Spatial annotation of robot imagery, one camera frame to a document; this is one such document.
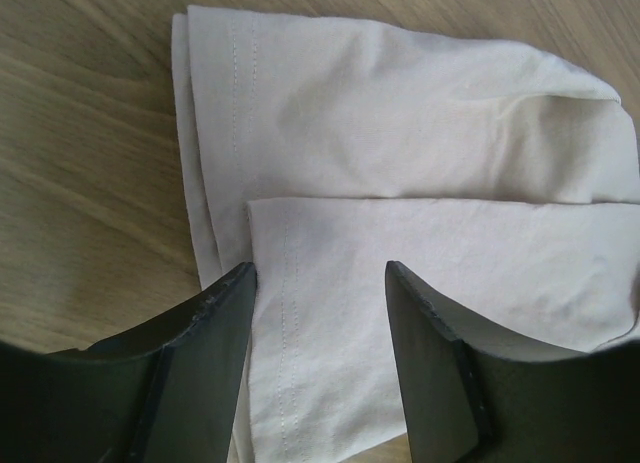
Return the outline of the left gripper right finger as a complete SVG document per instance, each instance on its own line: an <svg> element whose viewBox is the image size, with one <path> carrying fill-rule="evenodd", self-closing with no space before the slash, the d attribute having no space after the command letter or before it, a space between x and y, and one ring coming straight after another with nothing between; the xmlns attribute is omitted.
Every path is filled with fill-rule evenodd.
<svg viewBox="0 0 640 463"><path fill-rule="evenodd" d="M593 353L499 325L404 264L387 312L416 462L635 462L639 345Z"/></svg>

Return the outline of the beige t shirt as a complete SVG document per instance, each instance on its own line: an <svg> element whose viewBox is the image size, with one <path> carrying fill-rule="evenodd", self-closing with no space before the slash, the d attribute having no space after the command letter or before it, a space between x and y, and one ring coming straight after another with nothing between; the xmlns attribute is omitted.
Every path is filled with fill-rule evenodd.
<svg viewBox="0 0 640 463"><path fill-rule="evenodd" d="M638 143L605 81L516 41L200 6L171 55L200 282L258 272L233 461L405 432L390 260L551 344L638 337Z"/></svg>

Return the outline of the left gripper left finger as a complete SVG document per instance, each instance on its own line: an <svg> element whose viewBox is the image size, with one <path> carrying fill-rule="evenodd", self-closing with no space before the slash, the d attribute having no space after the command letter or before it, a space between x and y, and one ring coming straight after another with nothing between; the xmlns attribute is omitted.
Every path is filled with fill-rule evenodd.
<svg viewBox="0 0 640 463"><path fill-rule="evenodd" d="M257 290L250 263L84 350L1 346L5 462L226 460Z"/></svg>

